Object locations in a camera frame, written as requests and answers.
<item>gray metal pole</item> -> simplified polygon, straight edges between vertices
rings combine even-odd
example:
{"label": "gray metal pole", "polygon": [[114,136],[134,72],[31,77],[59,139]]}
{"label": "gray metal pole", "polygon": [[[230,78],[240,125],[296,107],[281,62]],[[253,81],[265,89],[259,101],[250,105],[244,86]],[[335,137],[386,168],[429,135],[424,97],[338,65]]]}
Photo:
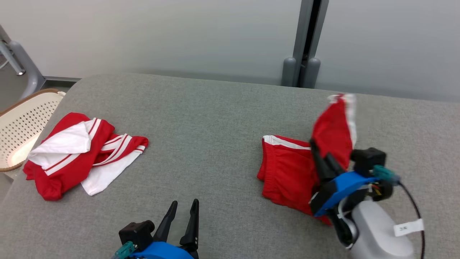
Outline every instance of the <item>gray metal pole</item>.
{"label": "gray metal pole", "polygon": [[0,52],[6,60],[8,60],[14,71],[16,71],[16,75],[22,76],[26,72],[26,70],[22,69],[19,63],[14,59],[13,55],[11,55],[10,50],[6,47],[3,41],[0,41]]}
{"label": "gray metal pole", "polygon": [[298,86],[300,66],[304,55],[305,41],[307,38],[308,24],[310,22],[313,0],[302,0],[300,4],[299,22],[297,24],[297,34],[294,42],[292,57],[283,61],[283,74],[281,78],[282,86]]}

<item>white wall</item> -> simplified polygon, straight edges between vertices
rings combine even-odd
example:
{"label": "white wall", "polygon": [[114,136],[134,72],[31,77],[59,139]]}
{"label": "white wall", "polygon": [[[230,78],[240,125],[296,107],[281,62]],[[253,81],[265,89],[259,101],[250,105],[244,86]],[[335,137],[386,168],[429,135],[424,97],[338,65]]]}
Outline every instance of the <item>white wall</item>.
{"label": "white wall", "polygon": [[11,0],[0,24],[44,76],[141,72],[279,84],[301,0]]}
{"label": "white wall", "polygon": [[460,1],[330,0],[316,88],[460,101]]}

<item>floor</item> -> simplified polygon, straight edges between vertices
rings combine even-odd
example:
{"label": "floor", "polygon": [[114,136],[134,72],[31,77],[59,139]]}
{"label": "floor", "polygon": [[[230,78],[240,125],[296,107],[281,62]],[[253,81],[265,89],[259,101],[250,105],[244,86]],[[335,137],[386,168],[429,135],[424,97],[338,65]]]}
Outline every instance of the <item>floor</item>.
{"label": "floor", "polygon": [[[0,55],[0,65],[5,58]],[[27,72],[22,76],[16,76],[14,69],[7,64],[0,69],[0,114],[19,101],[21,94],[27,86]],[[67,92],[75,82],[46,81],[43,88],[57,88]],[[12,184],[12,180],[0,173],[0,205]]]}

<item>robotic arm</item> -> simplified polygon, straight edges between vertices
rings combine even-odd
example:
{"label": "robotic arm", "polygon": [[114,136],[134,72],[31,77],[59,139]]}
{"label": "robotic arm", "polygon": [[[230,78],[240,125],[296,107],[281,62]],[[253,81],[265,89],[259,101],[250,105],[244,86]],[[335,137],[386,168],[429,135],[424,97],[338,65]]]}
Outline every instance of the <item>robotic arm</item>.
{"label": "robotic arm", "polygon": [[177,201],[173,201],[155,234],[155,225],[150,220],[142,223],[131,222],[118,232],[123,246],[112,259],[198,259],[198,227],[200,203],[193,200],[190,219],[180,246],[167,243],[169,228],[176,216]]}
{"label": "robotic arm", "polygon": [[[415,202],[400,178],[385,166],[386,154],[378,149],[353,150],[353,170],[345,172],[331,154],[322,158],[310,141],[320,186],[314,190],[310,207],[315,217],[327,215],[339,241],[353,259],[413,259],[414,248],[406,236],[395,236],[395,222],[377,204],[388,199],[393,186],[401,185]],[[422,254],[425,238],[422,231]]]}

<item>gray table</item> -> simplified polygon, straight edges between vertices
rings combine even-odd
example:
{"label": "gray table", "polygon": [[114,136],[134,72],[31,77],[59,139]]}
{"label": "gray table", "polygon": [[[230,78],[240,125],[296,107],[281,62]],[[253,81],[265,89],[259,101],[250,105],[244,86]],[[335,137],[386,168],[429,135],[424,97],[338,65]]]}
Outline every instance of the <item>gray table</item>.
{"label": "gray table", "polygon": [[[44,201],[20,175],[0,211],[0,258],[109,258],[129,222],[158,224],[173,200],[178,244],[200,200],[202,259],[345,258],[334,230],[261,196],[260,138],[308,140],[332,92],[140,74],[89,77],[65,96],[40,139],[68,112],[143,135],[150,145],[94,197],[81,186]],[[425,220],[426,258],[460,258],[460,105],[357,95],[357,148],[388,153]],[[381,202],[397,223],[415,220],[397,190]],[[420,249],[418,234],[410,236]]]}

